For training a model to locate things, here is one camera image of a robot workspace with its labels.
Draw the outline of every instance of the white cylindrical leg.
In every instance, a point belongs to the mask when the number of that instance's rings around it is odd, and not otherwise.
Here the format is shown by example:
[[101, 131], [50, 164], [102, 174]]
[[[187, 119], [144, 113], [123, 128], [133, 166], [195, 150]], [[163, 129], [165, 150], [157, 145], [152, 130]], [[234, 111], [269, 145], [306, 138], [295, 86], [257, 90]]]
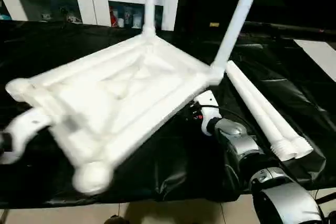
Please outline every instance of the white cylindrical leg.
[[232, 49], [237, 41], [238, 35], [243, 27], [252, 3], [253, 0], [239, 0], [215, 61], [212, 63], [212, 67], [222, 68], [225, 70], [226, 62], [228, 61]]
[[282, 115], [273, 107], [273, 105], [264, 97], [264, 95], [253, 85], [253, 83], [244, 75], [244, 73], [236, 66], [233, 61], [228, 62], [231, 71], [238, 76], [252, 96], [257, 100], [261, 108], [266, 112], [279, 132], [292, 142], [297, 149], [296, 158], [301, 158], [313, 151], [310, 144], [300, 136], [290, 124], [282, 117]]
[[146, 0], [145, 2], [145, 22], [143, 32], [145, 34], [155, 34], [155, 0]]
[[279, 132], [278, 128], [273, 124], [266, 112], [261, 108], [253, 95], [244, 86], [242, 80], [239, 79], [237, 74], [235, 74], [230, 64], [226, 67], [226, 73], [251, 114], [256, 119], [263, 133], [266, 135], [266, 138], [271, 144], [272, 151], [281, 161], [294, 158], [297, 154], [294, 146]]
[[72, 183], [77, 191], [96, 195], [108, 188], [112, 176], [113, 170], [109, 165], [96, 161], [77, 167]]

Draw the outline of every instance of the floor tile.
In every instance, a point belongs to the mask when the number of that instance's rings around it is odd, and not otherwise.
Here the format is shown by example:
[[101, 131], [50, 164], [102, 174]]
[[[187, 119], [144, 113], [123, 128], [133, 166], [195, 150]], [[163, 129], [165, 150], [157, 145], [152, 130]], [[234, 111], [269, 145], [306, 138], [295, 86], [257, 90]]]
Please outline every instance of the floor tile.
[[241, 195], [235, 202], [222, 203], [222, 208], [226, 224], [259, 223], [252, 195]]
[[[336, 188], [322, 189], [317, 192], [317, 198], [336, 192]], [[328, 216], [331, 211], [336, 211], [336, 200], [326, 202], [320, 205], [324, 216]]]
[[125, 203], [120, 215], [131, 224], [224, 224], [220, 204], [202, 199]]
[[295, 42], [304, 49], [306, 54], [310, 56], [329, 75], [331, 79], [336, 81], [336, 51], [322, 41], [295, 40]]
[[6, 224], [104, 224], [112, 215], [117, 215], [118, 210], [119, 204], [15, 209], [10, 210]]
[[0, 209], [0, 224], [7, 223], [7, 217], [8, 217], [9, 210]]

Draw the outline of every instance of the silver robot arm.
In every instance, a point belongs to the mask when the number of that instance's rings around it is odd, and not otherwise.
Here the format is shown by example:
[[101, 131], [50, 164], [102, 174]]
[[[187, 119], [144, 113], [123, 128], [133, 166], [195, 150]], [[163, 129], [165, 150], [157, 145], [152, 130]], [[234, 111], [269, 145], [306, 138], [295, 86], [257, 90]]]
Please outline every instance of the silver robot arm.
[[230, 166], [241, 185], [248, 186], [260, 223], [324, 223], [315, 200], [281, 169], [280, 161], [266, 155], [246, 128], [222, 118], [211, 91], [195, 99], [201, 108], [202, 130], [214, 135], [230, 156]]

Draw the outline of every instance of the black plastic sheet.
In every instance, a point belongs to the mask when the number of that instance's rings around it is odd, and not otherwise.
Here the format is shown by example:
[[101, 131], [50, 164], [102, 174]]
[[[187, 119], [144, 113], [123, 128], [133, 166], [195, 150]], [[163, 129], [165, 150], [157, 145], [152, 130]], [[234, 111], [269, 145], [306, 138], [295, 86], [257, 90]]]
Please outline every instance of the black plastic sheet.
[[[5, 84], [133, 37], [140, 31], [58, 23], [0, 22], [0, 126], [4, 128], [28, 106], [15, 102]], [[192, 56], [211, 63], [219, 41], [159, 36]], [[292, 40], [241, 38], [232, 59], [315, 151], [285, 162], [305, 188], [336, 186], [335, 83]], [[269, 153], [268, 142], [234, 87], [225, 77], [210, 87], [223, 115], [245, 123]], [[207, 198], [235, 200], [241, 191], [223, 168], [224, 150], [201, 133], [198, 122], [182, 110], [147, 140], [116, 171], [109, 190], [85, 196], [72, 187], [73, 167], [47, 129], [27, 146], [22, 159], [0, 166], [0, 208], [34, 208], [114, 203], [140, 199]]]

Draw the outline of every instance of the white pipe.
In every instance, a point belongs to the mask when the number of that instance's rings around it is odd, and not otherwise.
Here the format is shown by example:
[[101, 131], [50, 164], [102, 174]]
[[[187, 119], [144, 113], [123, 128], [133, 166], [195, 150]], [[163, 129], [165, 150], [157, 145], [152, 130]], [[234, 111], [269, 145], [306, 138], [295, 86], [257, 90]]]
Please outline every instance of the white pipe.
[[145, 2], [143, 32], [146, 35], [155, 35], [155, 0], [146, 0]]
[[278, 128], [273, 124], [272, 120], [261, 108], [250, 91], [244, 86], [242, 80], [235, 74], [232, 65], [227, 64], [226, 73], [230, 81], [238, 91], [240, 97], [250, 110], [253, 117], [256, 119], [269, 143], [271, 150], [278, 156], [281, 161], [286, 161], [294, 158], [297, 154], [294, 146], [280, 133]]
[[231, 22], [226, 30], [224, 39], [221, 43], [217, 56], [212, 63], [212, 67], [225, 70], [232, 49], [237, 41], [241, 28], [246, 20], [247, 14], [251, 8], [253, 0], [239, 0], [236, 10], [232, 16]]
[[253, 85], [253, 83], [244, 75], [244, 73], [236, 66], [233, 61], [227, 63], [230, 65], [232, 72], [244, 82], [245, 87], [257, 100], [262, 109], [267, 113], [269, 118], [273, 121], [274, 125], [278, 128], [280, 133], [290, 140], [294, 147], [297, 149], [296, 158], [301, 158], [313, 151], [311, 145], [300, 136], [290, 124], [282, 117], [282, 115], [273, 107], [273, 105], [264, 97], [264, 95]]

